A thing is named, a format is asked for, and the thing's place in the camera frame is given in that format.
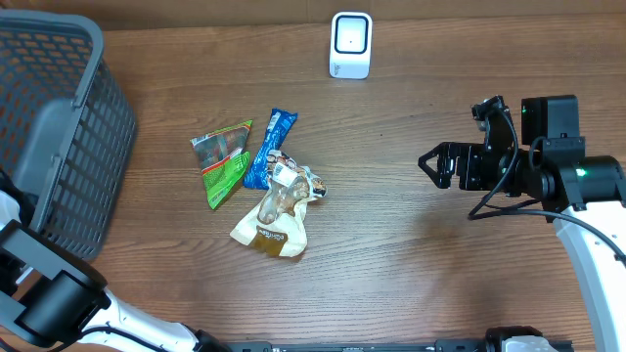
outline snack wrapper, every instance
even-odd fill
[[[270,256],[294,257],[306,247],[306,204],[322,198],[327,188],[321,178],[281,151],[267,155],[269,191],[237,224],[231,237]]]
[[[271,150],[277,150],[281,147],[296,120],[297,113],[272,109],[272,117],[265,130],[265,139],[244,178],[244,187],[256,190],[269,189],[267,155]]]
[[[200,161],[206,200],[211,209],[230,193],[246,173],[250,153],[242,154],[252,120],[190,140]]]

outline wood grain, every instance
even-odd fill
[[[626,16],[377,22],[363,81],[329,78],[324,24],[106,39],[140,129],[94,263],[122,299],[228,341],[417,342],[530,325],[594,350],[552,226],[468,222],[482,194],[437,190],[417,158],[480,142],[470,105],[484,98],[504,95],[519,129],[520,99],[576,94],[588,154],[624,163]],[[229,238],[264,193],[241,188],[211,211],[189,144],[253,119],[256,154],[272,107],[300,113],[283,150],[329,186],[309,207],[300,261]]]
[[[329,23],[339,11],[374,21],[626,13],[623,0],[0,0],[9,7],[79,14],[106,30]]]

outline blue snack wrapper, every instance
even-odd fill
[[[296,120],[297,112],[272,109],[272,117],[265,130],[265,140],[244,178],[244,187],[256,190],[270,189],[267,183],[267,155],[271,150],[281,147]]]

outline green snack wrapper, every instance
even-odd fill
[[[206,200],[211,209],[230,193],[246,173],[249,153],[243,153],[252,120],[190,140],[200,161]]]

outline plastic basket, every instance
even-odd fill
[[[37,196],[30,228],[84,259],[106,239],[136,135],[90,20],[0,11],[0,167]]]

